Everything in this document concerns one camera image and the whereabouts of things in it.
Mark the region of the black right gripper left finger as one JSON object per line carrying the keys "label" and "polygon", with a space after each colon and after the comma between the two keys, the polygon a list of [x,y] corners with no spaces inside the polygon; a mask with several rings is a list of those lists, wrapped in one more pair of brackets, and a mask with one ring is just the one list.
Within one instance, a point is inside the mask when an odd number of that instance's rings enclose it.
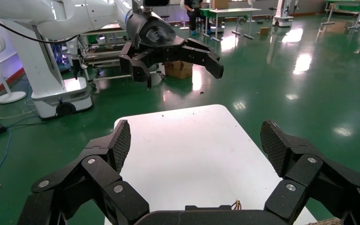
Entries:
{"label": "black right gripper left finger", "polygon": [[111,134],[90,140],[75,160],[32,185],[18,224],[65,225],[88,201],[113,225],[135,224],[150,207],[120,175],[130,144],[126,120]]}

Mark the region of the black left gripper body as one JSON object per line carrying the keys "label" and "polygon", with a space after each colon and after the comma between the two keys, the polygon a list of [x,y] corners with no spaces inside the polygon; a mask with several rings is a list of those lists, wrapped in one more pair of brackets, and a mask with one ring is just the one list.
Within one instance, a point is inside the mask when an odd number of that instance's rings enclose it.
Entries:
{"label": "black left gripper body", "polygon": [[185,40],[154,12],[133,12],[127,20],[126,31],[137,49],[152,49],[158,62],[180,60]]}

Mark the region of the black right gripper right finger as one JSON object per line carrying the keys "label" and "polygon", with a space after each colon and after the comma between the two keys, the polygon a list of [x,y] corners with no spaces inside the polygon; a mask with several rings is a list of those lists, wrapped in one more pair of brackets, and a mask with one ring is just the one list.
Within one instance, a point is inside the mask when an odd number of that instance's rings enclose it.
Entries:
{"label": "black right gripper right finger", "polygon": [[264,210],[293,224],[309,199],[343,225],[360,225],[360,172],[325,157],[307,139],[286,134],[273,120],[261,125],[263,151],[281,178]]}

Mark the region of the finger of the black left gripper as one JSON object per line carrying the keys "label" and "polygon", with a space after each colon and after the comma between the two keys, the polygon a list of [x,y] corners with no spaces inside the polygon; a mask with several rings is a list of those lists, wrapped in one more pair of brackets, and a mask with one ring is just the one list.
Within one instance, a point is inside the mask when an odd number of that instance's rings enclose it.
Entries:
{"label": "finger of the black left gripper", "polygon": [[119,54],[121,71],[129,73],[135,82],[146,82],[147,90],[150,90],[152,86],[148,66],[154,64],[151,61],[153,52],[154,50],[151,48],[141,51],[131,42],[126,42]]}
{"label": "finger of the black left gripper", "polygon": [[181,45],[180,60],[199,66],[205,69],[216,79],[221,79],[224,72],[224,65],[220,62],[213,48],[193,38],[188,38]]}

